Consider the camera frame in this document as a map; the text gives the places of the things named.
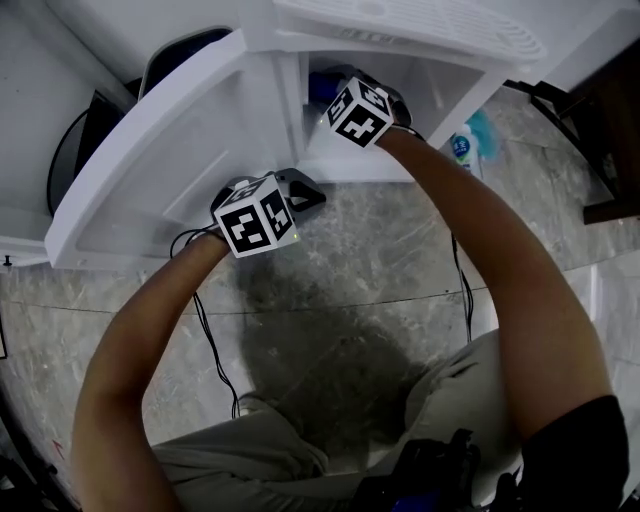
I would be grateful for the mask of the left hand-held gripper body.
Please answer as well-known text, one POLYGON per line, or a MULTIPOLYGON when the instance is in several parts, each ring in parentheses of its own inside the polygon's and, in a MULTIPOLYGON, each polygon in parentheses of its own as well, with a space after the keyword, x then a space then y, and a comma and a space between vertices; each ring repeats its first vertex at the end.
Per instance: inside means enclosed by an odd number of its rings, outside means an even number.
POLYGON ((295 168, 262 177, 231 180, 212 202, 212 218, 237 258, 280 249, 300 241, 297 224, 310 212, 288 206, 289 184, 313 181, 295 168))

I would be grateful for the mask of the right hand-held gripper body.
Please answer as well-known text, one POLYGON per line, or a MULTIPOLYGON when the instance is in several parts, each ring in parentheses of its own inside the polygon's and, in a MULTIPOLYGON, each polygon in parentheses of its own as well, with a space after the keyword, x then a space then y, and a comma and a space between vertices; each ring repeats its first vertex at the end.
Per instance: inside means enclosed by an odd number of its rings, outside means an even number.
POLYGON ((393 125, 410 127, 413 117, 404 98, 377 81, 351 77, 326 110, 332 133, 368 148, 393 125))

